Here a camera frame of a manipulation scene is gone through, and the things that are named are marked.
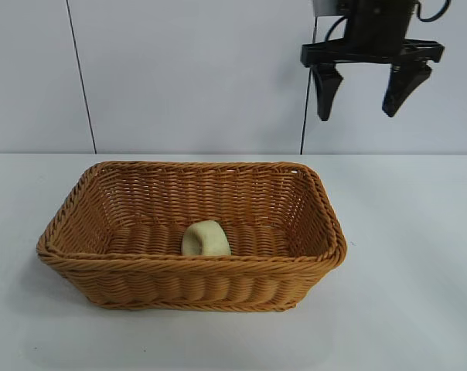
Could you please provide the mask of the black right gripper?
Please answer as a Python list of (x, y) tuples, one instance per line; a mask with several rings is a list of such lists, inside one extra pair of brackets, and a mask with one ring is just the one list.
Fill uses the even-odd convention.
[(323, 41), (305, 44), (301, 51), (301, 63), (313, 66), (321, 121), (329, 119), (343, 81), (335, 64), (396, 64), (390, 68), (382, 104), (383, 112), (394, 117), (414, 90), (430, 77), (432, 69), (426, 61), (439, 62), (445, 50), (436, 41), (406, 37), (414, 15), (422, 22), (434, 22), (445, 14), (444, 7), (427, 19), (421, 17), (419, 1), (314, 1), (313, 9), (316, 17), (339, 16)]

